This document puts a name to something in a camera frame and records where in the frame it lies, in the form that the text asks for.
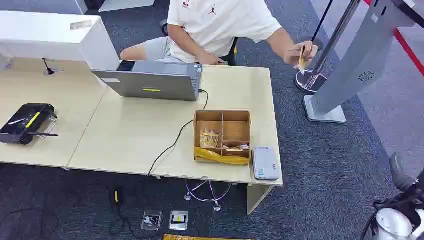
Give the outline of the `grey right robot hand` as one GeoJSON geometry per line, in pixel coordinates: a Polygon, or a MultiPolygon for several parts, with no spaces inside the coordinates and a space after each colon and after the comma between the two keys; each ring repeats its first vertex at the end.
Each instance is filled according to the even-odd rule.
{"type": "Polygon", "coordinates": [[[416,179],[405,172],[403,164],[404,161],[398,152],[394,152],[389,158],[392,181],[399,191],[405,193],[415,184],[416,179]]]}

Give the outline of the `person's left hand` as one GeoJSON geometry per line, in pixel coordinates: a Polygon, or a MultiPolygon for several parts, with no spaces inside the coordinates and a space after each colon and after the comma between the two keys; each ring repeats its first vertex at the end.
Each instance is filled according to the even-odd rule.
{"type": "Polygon", "coordinates": [[[286,64],[293,65],[295,69],[306,69],[312,63],[318,50],[319,47],[312,41],[303,41],[286,50],[283,60],[286,64]]]}

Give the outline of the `person's right hand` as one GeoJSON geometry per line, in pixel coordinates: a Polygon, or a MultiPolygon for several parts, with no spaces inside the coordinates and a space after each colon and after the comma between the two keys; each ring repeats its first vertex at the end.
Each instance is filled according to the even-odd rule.
{"type": "Polygon", "coordinates": [[[221,65],[226,62],[212,53],[201,52],[196,56],[197,61],[202,65],[221,65]]]}

